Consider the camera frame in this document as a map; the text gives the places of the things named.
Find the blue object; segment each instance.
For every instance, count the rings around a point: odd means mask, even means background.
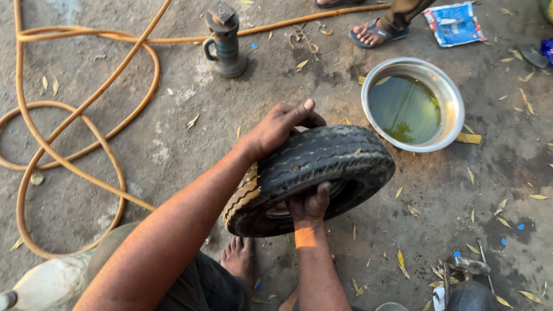
[[[549,67],[553,67],[553,38],[541,42],[541,53],[549,58]]]
[[[423,13],[438,44],[443,48],[487,40],[478,19],[472,13],[470,1],[428,8]]]

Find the black rubber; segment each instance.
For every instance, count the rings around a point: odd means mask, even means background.
[[[287,234],[294,231],[283,203],[289,196],[330,181],[327,220],[369,199],[394,172],[394,160],[369,129],[345,125],[309,129],[290,136],[269,158],[250,168],[223,217],[234,235]],[[275,206],[280,215],[268,216]]]

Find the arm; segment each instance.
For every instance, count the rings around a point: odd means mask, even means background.
[[[131,232],[74,310],[153,310],[196,255],[247,169],[288,138],[294,126],[325,125],[315,103],[279,104],[232,150]]]
[[[299,195],[286,201],[294,219],[301,311],[351,311],[332,263],[323,224],[330,203],[330,186],[330,182],[324,182],[317,187],[316,193]]]

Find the fingernail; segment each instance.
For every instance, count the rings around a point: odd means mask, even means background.
[[[308,100],[305,101],[304,107],[307,110],[311,110],[311,109],[313,109],[313,107],[315,107],[315,102],[312,99],[308,99]]]

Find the white plastic container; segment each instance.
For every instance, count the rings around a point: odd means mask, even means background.
[[[50,259],[27,271],[11,291],[0,293],[0,311],[42,311],[76,296],[92,252]]]

